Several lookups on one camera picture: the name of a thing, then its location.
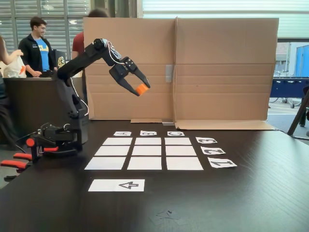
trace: orange gripper tip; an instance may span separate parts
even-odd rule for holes
[[[137,87],[136,91],[139,95],[142,95],[144,92],[146,92],[149,88],[145,84],[141,84]]]

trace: blue machine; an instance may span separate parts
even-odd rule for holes
[[[309,45],[298,47],[294,76],[309,76]]]

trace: black jacket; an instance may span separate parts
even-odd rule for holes
[[[49,69],[54,70],[55,63],[52,56],[52,48],[47,39],[42,38],[42,40],[46,43],[49,50]],[[22,39],[22,41],[19,43],[18,49],[24,53],[24,55],[21,57],[24,65],[30,65],[34,71],[43,72],[41,52],[37,42],[33,39],[31,34]]]

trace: window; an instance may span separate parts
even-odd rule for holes
[[[20,43],[22,39],[24,39],[31,33],[30,18],[17,19],[16,28],[17,28],[17,41],[18,43]]]
[[[14,51],[14,39],[11,19],[0,19],[0,35],[5,40],[5,46],[9,53]]]
[[[0,15],[11,15],[10,0],[0,0]]]
[[[142,7],[144,18],[279,18],[279,38],[309,38],[308,0],[142,0]]]
[[[309,42],[278,43],[274,77],[309,76]]]
[[[36,0],[14,0],[15,14],[29,15],[33,17],[38,15],[38,6]]]
[[[69,19],[70,51],[72,51],[74,37],[82,31],[83,31],[83,19],[70,18]]]
[[[43,15],[63,15],[63,0],[41,0],[41,12]]]
[[[86,15],[89,12],[89,0],[67,0],[68,15]]]
[[[47,22],[44,37],[48,40],[52,49],[66,53],[67,45],[64,19],[45,18],[44,20]]]

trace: blue t-shirt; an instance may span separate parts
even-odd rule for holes
[[[41,57],[42,57],[42,67],[43,71],[49,70],[49,61],[48,61],[48,46],[46,43],[40,38],[38,40],[35,40],[40,48]]]

